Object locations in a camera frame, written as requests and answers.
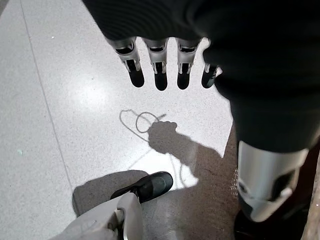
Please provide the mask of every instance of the black fingertip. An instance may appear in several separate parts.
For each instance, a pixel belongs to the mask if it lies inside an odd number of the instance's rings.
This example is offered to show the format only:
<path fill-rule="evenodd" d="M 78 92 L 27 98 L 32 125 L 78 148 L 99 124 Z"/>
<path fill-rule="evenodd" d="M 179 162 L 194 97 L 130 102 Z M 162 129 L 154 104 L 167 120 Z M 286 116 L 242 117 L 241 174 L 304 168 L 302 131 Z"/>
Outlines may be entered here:
<path fill-rule="evenodd" d="M 168 86 L 167 74 L 166 73 L 154 74 L 154 82 L 158 90 L 164 91 Z"/>
<path fill-rule="evenodd" d="M 188 73 L 178 73 L 177 85 L 179 89 L 185 90 L 189 86 L 190 74 Z"/>
<path fill-rule="evenodd" d="M 132 84 L 136 88 L 141 88 L 145 84 L 145 78 L 142 70 L 139 71 L 130 71 L 129 72 L 130 79 Z"/>

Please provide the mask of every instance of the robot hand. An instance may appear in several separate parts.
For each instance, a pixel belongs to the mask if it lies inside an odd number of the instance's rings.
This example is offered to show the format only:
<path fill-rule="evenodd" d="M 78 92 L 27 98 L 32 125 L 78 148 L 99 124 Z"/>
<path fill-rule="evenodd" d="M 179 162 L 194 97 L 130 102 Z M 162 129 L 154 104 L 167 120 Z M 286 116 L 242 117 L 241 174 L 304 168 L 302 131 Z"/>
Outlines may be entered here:
<path fill-rule="evenodd" d="M 295 190 L 299 168 L 320 134 L 320 15 L 311 0 L 83 0 L 129 72 L 144 77 L 136 36 L 148 48 L 155 85 L 167 87 L 168 37 L 178 45 L 180 89 L 189 85 L 206 37 L 202 85 L 230 101 L 238 144 L 243 212 L 266 220 Z M 217 66 L 223 73 L 216 78 Z"/>

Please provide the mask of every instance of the black shoe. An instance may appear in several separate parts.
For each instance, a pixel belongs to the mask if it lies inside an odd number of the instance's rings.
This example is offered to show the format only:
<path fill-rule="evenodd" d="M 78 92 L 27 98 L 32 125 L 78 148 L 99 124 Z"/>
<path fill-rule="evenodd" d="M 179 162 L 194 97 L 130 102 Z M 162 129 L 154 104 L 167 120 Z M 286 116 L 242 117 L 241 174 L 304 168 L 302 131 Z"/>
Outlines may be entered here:
<path fill-rule="evenodd" d="M 125 193 L 131 192 L 136 194 L 140 203 L 142 204 L 168 192 L 173 183 L 174 180 L 170 173 L 166 171 L 156 172 L 141 178 L 139 181 L 130 186 L 126 186 L 115 191 L 110 199 L 114 199 Z"/>

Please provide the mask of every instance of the robotic finger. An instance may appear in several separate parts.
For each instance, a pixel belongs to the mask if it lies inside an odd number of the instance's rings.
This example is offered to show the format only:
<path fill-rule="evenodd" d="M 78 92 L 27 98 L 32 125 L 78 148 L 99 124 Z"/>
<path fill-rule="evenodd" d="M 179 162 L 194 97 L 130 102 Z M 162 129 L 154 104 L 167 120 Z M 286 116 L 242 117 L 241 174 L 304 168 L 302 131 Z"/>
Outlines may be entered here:
<path fill-rule="evenodd" d="M 140 88 L 144 85 L 144 74 L 140 65 L 139 53 L 136 48 L 136 37 L 130 37 L 122 40 L 109 40 L 107 42 L 114 48 L 117 55 L 129 72 L 132 84 Z"/>
<path fill-rule="evenodd" d="M 177 38 L 177 53 L 178 53 L 178 77 L 177 85 L 181 90 L 186 89 L 189 86 L 190 72 L 196 51 L 201 39 L 197 40 L 184 40 Z"/>
<path fill-rule="evenodd" d="M 161 40 L 143 39 L 149 53 L 154 72 L 155 86 L 163 91 L 168 86 L 167 81 L 167 43 L 168 38 Z"/>

